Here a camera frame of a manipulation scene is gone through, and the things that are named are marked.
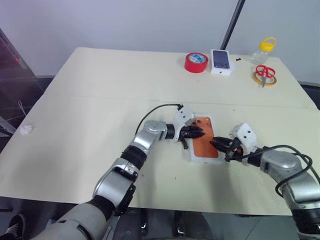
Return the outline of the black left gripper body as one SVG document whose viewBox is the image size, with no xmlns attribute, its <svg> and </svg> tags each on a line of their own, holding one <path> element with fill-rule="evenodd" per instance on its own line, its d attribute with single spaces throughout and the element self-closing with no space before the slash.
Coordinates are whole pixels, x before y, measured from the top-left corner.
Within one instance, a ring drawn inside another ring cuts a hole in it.
<svg viewBox="0 0 320 240">
<path fill-rule="evenodd" d="M 192 138 L 192 127 L 191 126 L 184 126 L 179 133 L 178 141 L 181 142 L 182 147 L 184 150 L 189 148 L 186 139 Z"/>
</svg>

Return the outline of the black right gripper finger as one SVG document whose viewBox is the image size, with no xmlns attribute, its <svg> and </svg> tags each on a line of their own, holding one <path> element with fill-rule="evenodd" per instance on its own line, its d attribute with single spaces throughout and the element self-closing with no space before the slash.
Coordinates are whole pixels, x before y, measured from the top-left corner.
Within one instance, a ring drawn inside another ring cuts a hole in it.
<svg viewBox="0 0 320 240">
<path fill-rule="evenodd" d="M 215 147 L 218 151 L 227 151 L 229 149 L 229 142 L 220 140 L 211 140 L 211 145 Z"/>
<path fill-rule="evenodd" d="M 212 139 L 213 143 L 216 144 L 229 144 L 232 140 L 227 137 L 216 136 Z"/>
</svg>

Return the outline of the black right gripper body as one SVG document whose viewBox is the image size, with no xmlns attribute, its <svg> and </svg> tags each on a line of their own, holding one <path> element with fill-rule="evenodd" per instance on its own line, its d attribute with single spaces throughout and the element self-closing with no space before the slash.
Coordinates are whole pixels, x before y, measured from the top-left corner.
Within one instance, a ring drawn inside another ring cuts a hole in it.
<svg viewBox="0 0 320 240">
<path fill-rule="evenodd" d="M 241 141 L 238 138 L 234 138 L 227 145 L 227 151 L 225 153 L 225 160 L 230 162 L 232 159 L 242 156 Z"/>
</svg>

